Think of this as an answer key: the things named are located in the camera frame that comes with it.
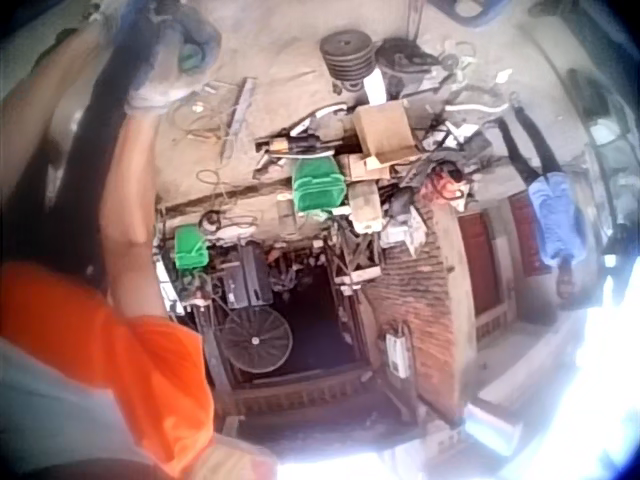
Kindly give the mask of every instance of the person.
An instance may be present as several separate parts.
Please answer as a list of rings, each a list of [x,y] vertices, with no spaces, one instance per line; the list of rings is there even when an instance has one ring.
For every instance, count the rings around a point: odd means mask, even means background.
[[[507,147],[509,160],[527,186],[537,219],[540,257],[545,264],[558,267],[556,293],[560,299],[567,300],[576,291],[573,265],[586,256],[584,216],[573,200],[569,177],[538,126],[525,112],[517,94],[511,94],[510,103],[516,120],[529,136],[540,159],[542,174],[524,158],[505,119],[500,117],[495,124]]]
[[[201,338],[168,320],[152,262],[153,147],[160,118],[173,101],[207,81],[220,34],[192,7],[179,6],[160,21],[146,8],[141,0],[103,2],[95,20],[44,58],[2,103],[3,478],[239,478],[239,469],[263,479],[274,475],[267,453],[214,435]],[[143,34],[151,39],[147,61],[140,61],[139,44],[117,46],[123,37],[144,43]],[[186,68],[182,63],[187,40],[190,54],[194,46],[200,53],[195,67],[193,55]],[[116,108],[95,123],[90,103],[81,121],[104,131],[117,126],[108,168],[95,164],[99,152],[81,159],[83,165],[68,162],[56,197],[56,203],[73,198],[88,183],[90,191],[100,185],[94,195],[99,202],[65,201],[66,216],[53,222],[46,212],[30,215],[28,208],[39,202],[16,199],[40,194],[33,187],[41,185],[25,179],[38,177],[32,170],[42,166],[39,146],[57,104],[88,60],[114,44],[113,55],[124,52],[128,60],[115,75],[98,78],[92,102],[113,104],[109,88],[123,88],[135,64],[140,68],[125,85],[126,114],[122,105],[121,113]],[[88,276],[92,269],[72,261],[82,242],[91,240],[67,233],[86,220],[77,211],[99,221],[108,297],[98,290],[102,282]],[[13,230],[24,226],[26,234]],[[53,255],[51,244],[65,252]]]

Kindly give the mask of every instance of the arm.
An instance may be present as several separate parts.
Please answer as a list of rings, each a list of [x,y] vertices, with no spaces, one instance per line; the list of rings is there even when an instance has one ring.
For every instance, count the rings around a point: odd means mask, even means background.
[[[56,48],[0,107],[0,198],[13,192],[27,163],[44,137],[65,92],[76,82],[87,62],[100,51],[102,27],[93,22]]]
[[[153,148],[159,117],[125,120],[102,196],[100,235],[111,298],[126,317],[166,317],[152,261],[155,223]]]

